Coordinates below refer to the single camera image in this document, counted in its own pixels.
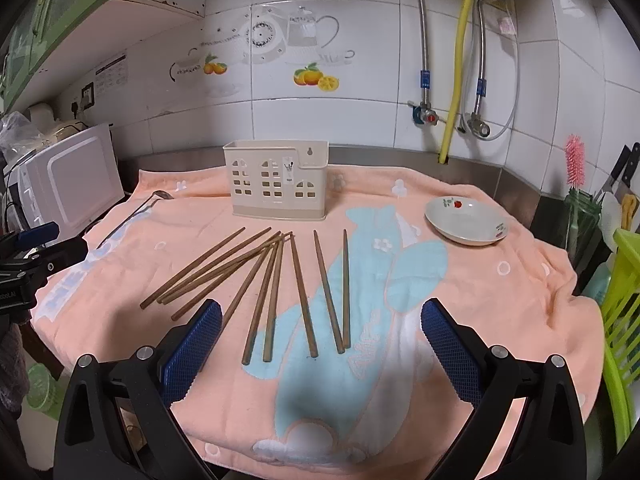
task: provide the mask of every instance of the chopstick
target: chopstick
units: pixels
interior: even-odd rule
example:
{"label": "chopstick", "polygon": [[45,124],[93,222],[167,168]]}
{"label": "chopstick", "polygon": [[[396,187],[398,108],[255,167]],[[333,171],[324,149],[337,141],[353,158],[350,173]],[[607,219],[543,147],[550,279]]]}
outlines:
{"label": "chopstick", "polygon": [[322,278],[322,288],[324,288],[324,298],[326,300],[327,310],[329,311],[331,329],[334,331],[335,347],[338,350],[338,354],[344,354],[340,325],[338,325],[338,317],[335,315],[334,300],[331,297],[331,288],[329,288],[329,280],[326,277],[326,268],[324,266],[324,258],[322,257],[322,248],[320,247],[317,231],[314,231],[314,241],[316,242],[316,256],[318,257],[318,267],[320,269],[320,277]]}
{"label": "chopstick", "polygon": [[262,265],[262,262],[264,261],[264,259],[267,257],[268,252],[269,252],[268,248],[264,248],[260,252],[260,257],[258,258],[258,261],[254,264],[252,269],[249,271],[249,274],[244,279],[244,282],[242,282],[240,289],[238,290],[235,297],[231,301],[229,308],[225,311],[225,315],[222,317],[222,327],[220,328],[220,332],[222,332],[227,326],[227,324],[229,323],[231,316],[233,316],[234,312],[236,311],[236,308],[238,308],[238,305],[240,304],[242,297],[244,296],[246,290],[249,288],[249,285],[251,285],[251,282],[254,280],[255,275],[258,273],[258,270],[260,269],[260,266]]}
{"label": "chopstick", "polygon": [[201,293],[196,295],[193,299],[189,300],[182,308],[177,310],[172,316],[171,319],[173,321],[178,321],[184,314],[190,311],[194,306],[200,303],[204,298],[215,288],[217,288],[222,282],[224,282],[229,276],[231,276],[236,270],[242,267],[245,263],[247,263],[250,258],[246,259],[243,262],[235,264],[235,266],[231,267],[227,272],[222,274],[215,282],[211,283],[207,288],[205,288]]}
{"label": "chopstick", "polygon": [[164,294],[169,288],[174,286],[175,283],[178,282],[178,280],[182,279],[184,276],[189,274],[193,269],[195,269],[202,262],[204,262],[204,260],[209,258],[217,250],[219,250],[220,248],[222,248],[226,244],[228,244],[231,240],[233,240],[236,236],[238,236],[245,229],[246,229],[245,227],[239,228],[238,231],[236,231],[235,233],[229,235],[224,240],[222,240],[219,244],[214,245],[206,253],[202,254],[201,256],[199,256],[195,260],[193,260],[189,265],[184,267],[183,270],[178,272],[174,277],[172,277],[167,282],[165,282],[163,285],[158,287],[151,295],[149,295],[148,298],[146,298],[146,300],[144,300],[142,303],[140,303],[140,308],[142,310],[145,310],[150,304],[152,304],[157,298],[159,298],[162,294]]}
{"label": "chopstick", "polygon": [[278,248],[281,243],[283,243],[282,239],[278,240],[277,245],[268,249],[271,251],[271,256],[267,263],[267,269],[264,271],[260,293],[258,293],[258,299],[255,302],[254,316],[251,319],[249,333],[246,336],[246,343],[244,344],[244,352],[242,353],[242,364],[244,366],[247,366],[251,362],[251,354],[254,352],[255,337],[258,333],[258,325],[260,324],[264,300],[267,297],[267,289],[269,288],[269,281],[271,280],[271,273],[273,272],[273,264],[276,261],[276,254],[278,253]]}
{"label": "chopstick", "polygon": [[302,319],[305,322],[306,341],[309,344],[311,357],[318,357],[318,344],[314,334],[314,326],[311,323],[311,313],[309,303],[306,298],[305,283],[302,281],[302,269],[300,268],[300,258],[296,247],[295,237],[291,237],[291,254],[293,256],[293,268],[296,272],[296,282],[298,284],[298,294],[300,295],[300,308],[302,309]]}
{"label": "chopstick", "polygon": [[194,288],[199,287],[203,283],[207,283],[209,280],[212,280],[216,276],[219,276],[220,274],[224,273],[227,269],[229,269],[230,267],[233,267],[238,262],[242,262],[244,260],[253,258],[263,248],[270,247],[271,245],[273,245],[273,243],[276,241],[277,238],[280,237],[280,235],[281,235],[280,231],[276,232],[276,234],[274,234],[270,238],[267,238],[266,241],[261,243],[255,249],[251,249],[250,251],[247,251],[244,254],[241,254],[240,256],[238,256],[237,258],[234,258],[230,262],[227,262],[226,264],[213,269],[212,271],[208,272],[207,274],[204,274],[203,276],[197,278],[196,280],[193,280],[190,283],[185,282],[184,286],[182,286],[181,288],[178,288],[177,290],[174,289],[175,292],[173,292],[170,295],[166,295],[165,294],[158,301],[160,301],[163,304],[168,304],[168,303],[171,303],[174,300],[177,300],[178,298],[180,298],[181,296],[185,295],[190,290],[193,290]]}
{"label": "chopstick", "polygon": [[349,237],[342,232],[342,344],[351,348],[351,298],[349,288]]}
{"label": "chopstick", "polygon": [[249,245],[251,242],[253,242],[254,240],[257,240],[263,234],[267,233],[270,230],[271,230],[271,228],[267,227],[266,229],[260,231],[258,234],[255,234],[252,237],[247,238],[247,240],[245,240],[244,242],[241,242],[238,245],[236,245],[235,247],[229,249],[226,253],[221,254],[219,257],[217,257],[215,260],[213,260],[212,262],[208,263],[207,265],[205,265],[201,269],[196,270],[196,272],[194,272],[191,276],[186,277],[180,283],[178,283],[173,288],[171,288],[170,290],[165,292],[162,296],[160,296],[158,298],[158,303],[164,303],[164,298],[167,298],[167,297],[171,296],[177,290],[180,290],[181,288],[183,288],[188,283],[191,283],[193,280],[199,278],[200,276],[202,276],[208,270],[213,269],[217,264],[219,264],[220,262],[225,261],[232,254],[236,254],[239,250],[247,247],[247,245]]}
{"label": "chopstick", "polygon": [[278,288],[280,286],[280,271],[282,270],[282,252],[285,239],[278,242],[276,249],[276,264],[273,269],[273,282],[271,283],[271,297],[269,298],[269,311],[267,314],[267,327],[264,331],[264,350],[262,360],[270,363],[273,358],[273,336],[276,329],[276,306],[278,303]]}

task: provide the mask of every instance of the blue label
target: blue label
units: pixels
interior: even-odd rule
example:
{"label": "blue label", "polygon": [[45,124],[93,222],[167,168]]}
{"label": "blue label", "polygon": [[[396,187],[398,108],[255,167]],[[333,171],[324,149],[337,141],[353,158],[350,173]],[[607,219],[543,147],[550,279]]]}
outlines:
{"label": "blue label", "polygon": [[429,70],[420,70],[420,88],[431,88],[431,72]]}
{"label": "blue label", "polygon": [[478,79],[478,89],[476,94],[482,97],[486,96],[486,79]]}

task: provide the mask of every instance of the metal spoon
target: metal spoon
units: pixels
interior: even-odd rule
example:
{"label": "metal spoon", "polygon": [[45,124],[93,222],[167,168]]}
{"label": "metal spoon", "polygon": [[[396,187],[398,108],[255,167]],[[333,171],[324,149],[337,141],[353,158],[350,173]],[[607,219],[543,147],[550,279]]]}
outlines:
{"label": "metal spoon", "polygon": [[147,199],[146,199],[142,204],[140,204],[140,206],[138,206],[138,208],[136,208],[136,210],[135,210],[133,213],[131,213],[129,216],[127,216],[127,217],[126,217],[122,222],[120,222],[120,224],[118,224],[118,226],[117,226],[113,231],[111,231],[108,235],[106,235],[106,237],[105,237],[105,238],[100,242],[100,245],[98,245],[98,246],[95,248],[95,250],[100,249],[100,247],[102,247],[102,244],[103,244],[103,243],[105,243],[109,238],[111,238],[111,237],[113,236],[113,234],[114,234],[118,229],[120,229],[124,224],[126,224],[129,220],[131,220],[131,219],[136,215],[136,213],[138,213],[138,212],[139,212],[139,211],[140,211],[140,210],[145,206],[145,204],[146,204],[147,202],[149,202],[149,200],[151,200],[151,199],[152,199],[153,197],[155,197],[155,196],[157,196],[158,198],[163,198],[163,199],[165,199],[165,200],[173,200],[173,199],[174,199],[174,197],[173,197],[173,196],[171,196],[171,195],[170,195],[169,193],[167,193],[166,191],[163,191],[163,190],[161,190],[161,189],[157,189],[157,190],[155,190],[155,191],[151,194],[151,196],[150,196],[149,198],[147,198]]}

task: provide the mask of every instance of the kitchen cabinet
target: kitchen cabinet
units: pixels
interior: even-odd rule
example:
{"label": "kitchen cabinet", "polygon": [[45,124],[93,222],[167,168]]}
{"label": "kitchen cabinet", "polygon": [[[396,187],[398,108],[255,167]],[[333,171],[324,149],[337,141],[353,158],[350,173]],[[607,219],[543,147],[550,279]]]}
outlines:
{"label": "kitchen cabinet", "polygon": [[136,41],[203,17],[204,3],[31,0],[10,34],[0,76],[0,114],[51,98]]}

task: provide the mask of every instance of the yellow gas hose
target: yellow gas hose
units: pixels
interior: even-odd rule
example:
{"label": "yellow gas hose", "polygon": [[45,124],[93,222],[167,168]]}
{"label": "yellow gas hose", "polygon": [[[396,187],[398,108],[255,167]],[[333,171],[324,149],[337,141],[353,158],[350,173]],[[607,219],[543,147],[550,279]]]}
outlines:
{"label": "yellow gas hose", "polygon": [[438,162],[444,164],[447,161],[447,155],[449,154],[449,147],[451,146],[451,137],[453,135],[453,128],[456,124],[456,115],[458,114],[458,107],[460,106],[460,94],[462,94],[462,72],[463,72],[463,56],[465,52],[465,30],[466,20],[469,17],[469,11],[474,4],[474,0],[462,0],[462,8],[460,9],[460,16],[458,17],[458,32],[456,34],[456,51],[455,51],[455,64],[453,73],[453,95],[451,96],[451,106],[449,107],[449,115],[447,117],[447,124],[444,128],[444,137],[442,138],[442,147],[440,149],[440,156]]}

